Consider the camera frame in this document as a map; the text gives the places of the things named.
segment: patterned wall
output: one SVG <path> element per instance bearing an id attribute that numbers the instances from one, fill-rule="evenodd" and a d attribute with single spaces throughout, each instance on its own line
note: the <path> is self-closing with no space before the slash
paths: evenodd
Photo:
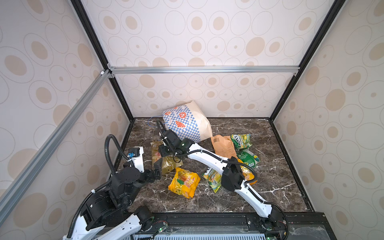
<path id="1" fill-rule="evenodd" d="M 99 75 L 65 0 L 0 3 L 0 196 Z"/>
<path id="2" fill-rule="evenodd" d="M 207 117 L 269 117 L 293 73 L 118 74 L 135 117 L 194 100 Z"/>
<path id="3" fill-rule="evenodd" d="M 112 133 L 121 143 L 127 127 L 107 81 L 4 222 L 0 240 L 50 240 L 67 234 L 84 197 L 108 179 L 105 137 Z M 114 159 L 117 148 L 113 141 L 109 146 Z"/>
<path id="4" fill-rule="evenodd" d="M 384 239 L 384 1 L 352 0 L 275 124 L 339 240 Z"/>
<path id="5" fill-rule="evenodd" d="M 333 0 L 83 0 L 113 66 L 297 65 Z"/>

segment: blue cable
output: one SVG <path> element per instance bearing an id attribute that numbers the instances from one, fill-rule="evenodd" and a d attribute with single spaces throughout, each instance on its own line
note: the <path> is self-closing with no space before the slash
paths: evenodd
<path id="1" fill-rule="evenodd" d="M 148 122 L 147 122 L 148 126 L 150 126 L 150 127 L 157 127 L 157 126 L 151 126 L 151 125 L 149 124 L 149 121 L 150 121 L 152 118 L 159 118 L 159 117 L 162 117 L 162 115 L 160 115 L 160 116 L 153 116 L 153 117 L 151 117 L 150 119 L 148 119 Z"/>

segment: light blue plastic grate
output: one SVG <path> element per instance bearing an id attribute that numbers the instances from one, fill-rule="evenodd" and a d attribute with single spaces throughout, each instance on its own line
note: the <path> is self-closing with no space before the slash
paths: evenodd
<path id="1" fill-rule="evenodd" d="M 144 237 L 135 235 L 134 240 Z M 154 240 L 266 240 L 265 235 L 261 233 L 247 234 L 172 234 L 157 235 Z"/>

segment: marble tabletop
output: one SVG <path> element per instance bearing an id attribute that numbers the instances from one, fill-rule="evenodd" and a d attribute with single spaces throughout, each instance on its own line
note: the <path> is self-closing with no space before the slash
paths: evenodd
<path id="1" fill-rule="evenodd" d="M 144 147 L 143 162 L 146 169 L 152 167 L 151 142 L 160 140 L 159 131 L 154 127 L 156 118 L 149 122 L 148 120 L 148 118 L 136 119 L 127 143 L 127 148 Z M 268 120 L 209 118 L 209 121 L 214 136 L 251 134 L 252 146 L 249 150 L 260 158 L 256 168 L 258 181 L 252 187 L 265 200 L 278 204 L 285 212 L 307 211 Z M 199 144 L 214 152 L 210 139 Z M 119 169 L 122 168 L 124 161 L 121 161 Z M 193 198 L 187 199 L 168 190 L 168 185 L 175 175 L 173 170 L 165 174 L 161 180 L 143 186 L 130 209 L 134 210 L 141 205 L 147 205 L 152 212 L 254 212 L 254 209 L 235 192 L 221 187 L 214 193 L 203 178 L 208 168 L 206 165 L 188 158 L 184 158 L 183 163 L 181 168 L 196 172 L 201 178 Z"/>

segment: blue checkered pattern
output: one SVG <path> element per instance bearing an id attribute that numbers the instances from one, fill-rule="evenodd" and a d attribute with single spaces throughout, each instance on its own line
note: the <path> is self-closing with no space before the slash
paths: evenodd
<path id="1" fill-rule="evenodd" d="M 181 118 L 180 113 L 185 113 L 186 117 Z M 194 142 L 200 142 L 200 131 L 197 122 L 186 105 L 178 106 L 176 109 L 171 108 L 165 110 L 162 114 L 169 129 L 174 131 L 181 140 L 189 138 Z M 185 127 L 178 127 L 176 121 L 181 122 Z"/>

